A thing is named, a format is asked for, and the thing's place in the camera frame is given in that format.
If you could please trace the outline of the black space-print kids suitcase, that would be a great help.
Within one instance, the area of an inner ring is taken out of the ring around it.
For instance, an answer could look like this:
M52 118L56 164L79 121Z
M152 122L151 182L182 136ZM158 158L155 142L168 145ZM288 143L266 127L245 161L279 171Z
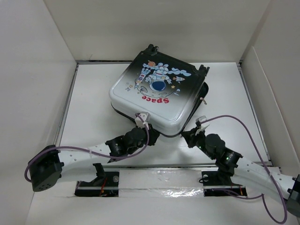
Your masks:
M150 115L149 123L166 137L179 135L209 90L209 67L196 67L159 52L153 44L138 53L109 90L113 109L135 119Z

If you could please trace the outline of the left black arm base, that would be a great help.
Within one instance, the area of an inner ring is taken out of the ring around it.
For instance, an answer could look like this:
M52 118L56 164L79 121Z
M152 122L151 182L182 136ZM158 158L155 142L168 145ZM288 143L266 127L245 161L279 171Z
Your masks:
M96 177L90 182L78 181L75 188L77 197L118 197L120 172L105 172L100 163L93 164Z

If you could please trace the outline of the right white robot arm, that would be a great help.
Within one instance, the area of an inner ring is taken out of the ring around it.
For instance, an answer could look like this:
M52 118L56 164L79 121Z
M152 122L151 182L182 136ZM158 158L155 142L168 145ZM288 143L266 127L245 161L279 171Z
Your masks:
M229 149L219 135L205 135L193 128L182 132L189 148L198 147L206 156L215 160L218 167L217 180L221 184L246 186L279 203L285 203L292 215L300 216L300 178L267 171L241 154Z

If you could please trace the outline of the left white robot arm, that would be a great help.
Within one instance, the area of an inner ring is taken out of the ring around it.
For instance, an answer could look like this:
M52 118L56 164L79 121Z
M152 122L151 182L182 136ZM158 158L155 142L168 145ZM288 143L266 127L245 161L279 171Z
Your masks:
M102 159L112 163L135 157L155 145L158 137L159 132L148 124L144 128L134 127L125 135L86 149L48 145L28 162L24 178L31 183L34 192L41 192L59 182L80 180L85 170L93 168L88 180L99 186L105 179Z

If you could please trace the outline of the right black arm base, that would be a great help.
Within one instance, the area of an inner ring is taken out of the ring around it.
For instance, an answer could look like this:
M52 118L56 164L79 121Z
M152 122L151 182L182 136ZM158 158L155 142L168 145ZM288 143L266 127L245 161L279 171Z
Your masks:
M246 198L248 196L244 186L232 183L229 176L219 171L202 171L198 180L202 184L205 197L234 196Z

